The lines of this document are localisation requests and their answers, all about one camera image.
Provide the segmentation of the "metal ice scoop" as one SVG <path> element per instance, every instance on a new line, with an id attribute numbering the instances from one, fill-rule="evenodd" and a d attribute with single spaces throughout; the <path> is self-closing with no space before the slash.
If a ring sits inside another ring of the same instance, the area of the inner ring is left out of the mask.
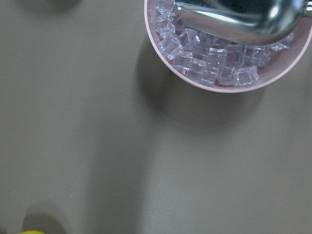
<path id="1" fill-rule="evenodd" d="M 312 15 L 310 0 L 177 0 L 175 5 L 186 27 L 251 46 L 283 39 Z"/>

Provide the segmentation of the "yellow lemon near bowl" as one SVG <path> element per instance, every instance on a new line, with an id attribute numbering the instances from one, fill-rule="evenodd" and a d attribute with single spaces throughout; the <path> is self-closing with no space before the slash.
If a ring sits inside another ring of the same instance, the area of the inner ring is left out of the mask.
<path id="1" fill-rule="evenodd" d="M 18 234 L 45 234 L 44 232 L 40 232 L 38 230 L 29 230 L 29 231 L 24 231 Z"/>

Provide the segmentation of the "pink bowl of ice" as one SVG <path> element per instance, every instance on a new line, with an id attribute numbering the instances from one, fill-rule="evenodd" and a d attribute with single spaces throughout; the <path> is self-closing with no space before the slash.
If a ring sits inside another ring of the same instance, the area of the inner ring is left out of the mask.
<path id="1" fill-rule="evenodd" d="M 157 44 L 160 42 L 160 37 L 156 33 L 156 18 L 159 15 L 159 12 L 156 10 L 156 0 L 146 0 L 144 2 L 144 17 L 146 30 L 153 45 L 154 50 L 156 51 L 159 58 L 162 62 L 181 80 L 187 82 L 188 84 L 212 92 L 219 93 L 241 93 L 251 90 L 256 90 L 267 86 L 274 81 L 278 80 L 285 74 L 287 74 L 300 60 L 304 52 L 307 50 L 309 43 L 312 39 L 312 2 L 306 0 L 305 8 L 309 8 L 305 12 L 305 16 L 301 18 L 298 22 L 298 25 L 294 28 L 294 33 L 296 33 L 296 38 L 293 40 L 292 45 L 286 51 L 282 51 L 271 61 L 270 65 L 267 68 L 260 69 L 258 72 L 260 80 L 257 81 L 252 86 L 247 87 L 220 87 L 212 86 L 208 87 L 195 81 L 192 81 L 184 76 L 184 72 L 177 71 L 173 66 L 172 62 L 164 57 L 161 52 L 158 50 Z"/>

